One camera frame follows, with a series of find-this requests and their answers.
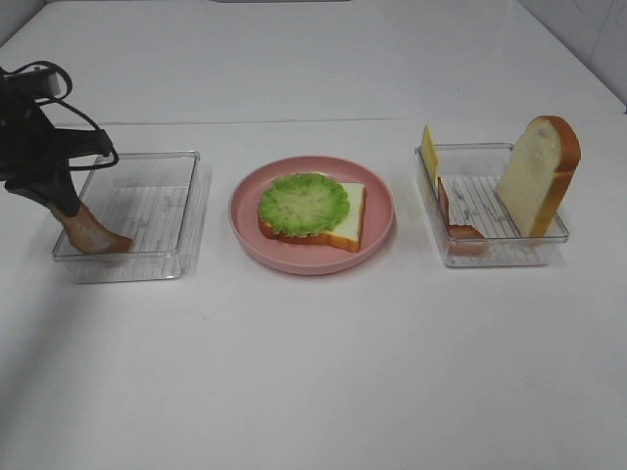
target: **transparent tray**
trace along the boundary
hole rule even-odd
[[[120,155],[117,165],[92,170],[81,201],[107,228],[132,238],[132,248],[84,255],[62,231],[53,259],[76,283],[174,279],[192,270],[211,180],[199,161],[196,152]]]
[[[484,239],[451,236],[437,195],[426,172],[422,148],[418,157],[418,188],[446,266],[529,266],[551,262],[568,230],[557,214],[544,237],[520,237],[518,229],[496,193],[513,145],[436,145],[438,176],[449,197],[450,224],[473,225]]]

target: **pink plate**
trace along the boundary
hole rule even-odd
[[[357,253],[315,245],[293,245],[266,238],[258,225],[257,205],[277,176],[317,171],[337,181],[365,184],[362,248]],[[318,275],[341,271],[371,256],[383,243],[394,220],[394,201],[372,171],[347,160],[303,156],[279,160],[255,170],[235,188],[229,220],[246,253],[266,266],[292,274]]]

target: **yellow cheese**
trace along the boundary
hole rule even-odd
[[[429,126],[425,125],[422,131],[422,160],[424,166],[427,168],[427,174],[433,185],[433,189],[437,190],[437,177],[438,177],[438,153],[433,145],[433,139],[431,138],[431,132],[429,132]]]

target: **white table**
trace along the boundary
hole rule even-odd
[[[122,152],[213,166],[197,271],[176,281],[73,285],[58,224],[2,195],[0,468],[625,468],[624,122],[572,120],[584,158],[556,263],[457,270],[414,181],[425,123],[512,141],[527,119],[108,127]],[[305,278],[249,258],[227,201],[312,153],[377,172],[397,226],[365,263]]]
[[[55,2],[0,49],[99,122],[498,120],[624,106],[514,0]],[[54,109],[55,122],[77,122]]]

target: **white wall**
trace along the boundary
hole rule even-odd
[[[43,0],[0,0],[0,44],[44,6]]]
[[[627,0],[518,0],[627,104]]]

